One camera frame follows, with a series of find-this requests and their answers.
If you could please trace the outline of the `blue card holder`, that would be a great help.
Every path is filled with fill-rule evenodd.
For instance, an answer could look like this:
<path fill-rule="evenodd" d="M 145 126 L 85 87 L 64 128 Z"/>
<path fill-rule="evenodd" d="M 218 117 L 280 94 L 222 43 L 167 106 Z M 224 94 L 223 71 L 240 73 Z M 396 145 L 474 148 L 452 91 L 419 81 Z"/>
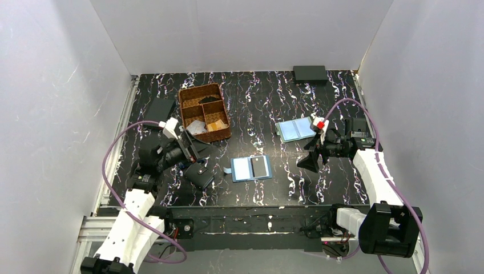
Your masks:
<path fill-rule="evenodd" d="M 270 179 L 273 177 L 272 172 L 272 165 L 270 163 L 268 155 L 258 155 L 258 156 L 266 156 L 267 158 L 267 167 L 269 171 L 269 176 L 264 178 L 254 178 L 252 176 L 252 167 L 250 164 L 250 158 L 255 156 L 247 156 L 241 158 L 232 158 L 230 161 L 230 167 L 224 167 L 223 171 L 226 175 L 232 176 L 232 181 L 236 182 L 247 182 L 251 180 L 264 180 Z"/>

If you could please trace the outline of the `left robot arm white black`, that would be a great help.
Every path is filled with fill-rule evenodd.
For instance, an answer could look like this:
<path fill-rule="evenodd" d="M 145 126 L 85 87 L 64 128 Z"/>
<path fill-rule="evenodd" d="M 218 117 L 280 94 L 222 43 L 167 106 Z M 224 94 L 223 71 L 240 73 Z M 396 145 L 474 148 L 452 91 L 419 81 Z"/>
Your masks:
<path fill-rule="evenodd" d="M 132 166 L 127 192 L 120 201 L 121 209 L 94 256 L 82 260 L 80 272 L 137 273 L 160 237 L 183 252 L 175 237 L 164 233 L 166 226 L 174 233 L 178 233 L 179 228 L 169 220 L 168 213 L 153 209 L 153 206 L 164 171 L 180 164 L 187 175 L 194 176 L 191 183 L 205 189 L 213 181 L 213 175 L 201 160 L 213 150 L 213 145 L 196 139 L 186 130 L 163 143 L 140 149 L 139 159 Z"/>

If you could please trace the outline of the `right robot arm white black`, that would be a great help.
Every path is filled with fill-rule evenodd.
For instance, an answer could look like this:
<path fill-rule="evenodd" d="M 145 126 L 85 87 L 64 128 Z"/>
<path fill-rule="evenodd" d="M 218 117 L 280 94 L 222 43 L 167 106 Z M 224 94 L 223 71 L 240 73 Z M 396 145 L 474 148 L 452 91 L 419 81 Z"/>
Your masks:
<path fill-rule="evenodd" d="M 371 136 L 366 120 L 346 119 L 342 134 L 328 124 L 320 117 L 309 121 L 315 136 L 304 146 L 308 155 L 297 166 L 317 172 L 319 162 L 327 164 L 330 158 L 348 158 L 367 190 L 370 209 L 364 213 L 354 206 L 332 205 L 323 221 L 315 221 L 308 227 L 339 230 L 354 236 L 366 254 L 411 257 L 420 233 L 422 212 L 418 207 L 405 205 L 394 190 L 383 149 Z"/>

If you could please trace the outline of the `white credit card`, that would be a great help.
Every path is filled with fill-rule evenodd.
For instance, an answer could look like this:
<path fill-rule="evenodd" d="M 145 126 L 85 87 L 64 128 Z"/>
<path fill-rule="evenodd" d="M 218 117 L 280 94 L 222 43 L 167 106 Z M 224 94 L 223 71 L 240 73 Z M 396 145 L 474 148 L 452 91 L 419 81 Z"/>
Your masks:
<path fill-rule="evenodd" d="M 186 129 L 193 136 L 200 135 L 200 134 L 204 134 L 204 133 L 207 133 L 208 132 L 207 129 L 206 129 L 206 123 L 205 122 L 202 122 L 202 121 L 199 121 L 199 120 L 193 121 L 191 124 L 189 124 L 187 126 Z"/>
<path fill-rule="evenodd" d="M 193 131 L 193 132 L 206 132 L 206 123 L 202 122 L 201 120 L 194 120 L 192 123 L 190 123 L 187 126 L 187 130 Z"/>

